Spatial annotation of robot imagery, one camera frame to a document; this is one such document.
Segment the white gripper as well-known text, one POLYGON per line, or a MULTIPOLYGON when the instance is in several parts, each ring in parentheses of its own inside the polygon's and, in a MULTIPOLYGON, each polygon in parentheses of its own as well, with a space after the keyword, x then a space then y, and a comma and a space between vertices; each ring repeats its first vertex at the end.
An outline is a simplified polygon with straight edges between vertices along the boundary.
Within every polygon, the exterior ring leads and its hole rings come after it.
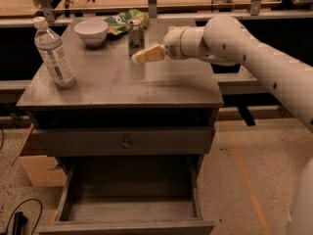
POLYGON ((187 56, 182 49, 182 37, 186 29, 186 26, 170 26, 163 37, 163 45, 154 43, 132 55, 131 61, 134 64, 158 62, 166 55, 172 60, 185 60, 187 56))

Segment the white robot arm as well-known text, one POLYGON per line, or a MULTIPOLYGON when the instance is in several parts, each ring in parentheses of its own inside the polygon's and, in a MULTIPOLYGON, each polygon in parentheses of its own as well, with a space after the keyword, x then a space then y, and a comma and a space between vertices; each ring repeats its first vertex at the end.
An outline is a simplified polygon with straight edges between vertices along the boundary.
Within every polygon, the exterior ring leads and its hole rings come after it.
MULTIPOLYGON (((204 27, 172 26, 162 44, 131 56, 135 64, 196 58, 228 66, 243 65, 291 114, 313 131, 313 68, 259 41, 237 19, 216 16, 204 27)), ((313 160, 300 175, 286 235, 313 235, 313 160)))

